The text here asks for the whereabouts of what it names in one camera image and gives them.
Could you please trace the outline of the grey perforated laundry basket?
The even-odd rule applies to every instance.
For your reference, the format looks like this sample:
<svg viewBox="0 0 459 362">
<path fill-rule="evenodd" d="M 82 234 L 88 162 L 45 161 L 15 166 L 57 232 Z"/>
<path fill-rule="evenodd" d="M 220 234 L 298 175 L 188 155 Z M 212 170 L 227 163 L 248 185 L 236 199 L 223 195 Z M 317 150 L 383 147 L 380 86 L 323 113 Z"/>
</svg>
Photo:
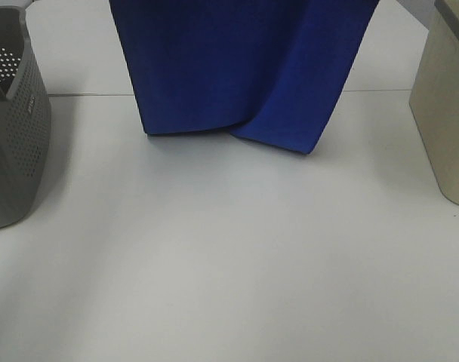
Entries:
<svg viewBox="0 0 459 362">
<path fill-rule="evenodd" d="M 0 5 L 0 229 L 33 206 L 51 138 L 51 104 L 19 6 Z"/>
</svg>

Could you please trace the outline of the beige plastic bin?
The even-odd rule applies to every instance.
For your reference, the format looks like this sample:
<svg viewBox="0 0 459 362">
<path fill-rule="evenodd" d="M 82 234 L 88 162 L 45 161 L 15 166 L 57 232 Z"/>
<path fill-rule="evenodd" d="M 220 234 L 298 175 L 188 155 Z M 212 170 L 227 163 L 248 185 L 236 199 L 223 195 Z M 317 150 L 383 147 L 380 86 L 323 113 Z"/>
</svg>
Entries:
<svg viewBox="0 0 459 362">
<path fill-rule="evenodd" d="M 409 105 L 440 192 L 459 205 L 459 1 L 437 1 Z"/>
</svg>

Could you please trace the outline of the blue towel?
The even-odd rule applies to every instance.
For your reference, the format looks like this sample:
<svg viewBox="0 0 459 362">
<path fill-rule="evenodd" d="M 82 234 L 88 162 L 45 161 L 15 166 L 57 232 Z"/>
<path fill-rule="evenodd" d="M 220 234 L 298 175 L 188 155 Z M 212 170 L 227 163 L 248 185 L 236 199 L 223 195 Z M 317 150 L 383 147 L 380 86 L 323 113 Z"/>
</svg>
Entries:
<svg viewBox="0 0 459 362">
<path fill-rule="evenodd" d="M 143 130 L 224 129 L 309 154 L 375 1 L 112 1 Z"/>
</svg>

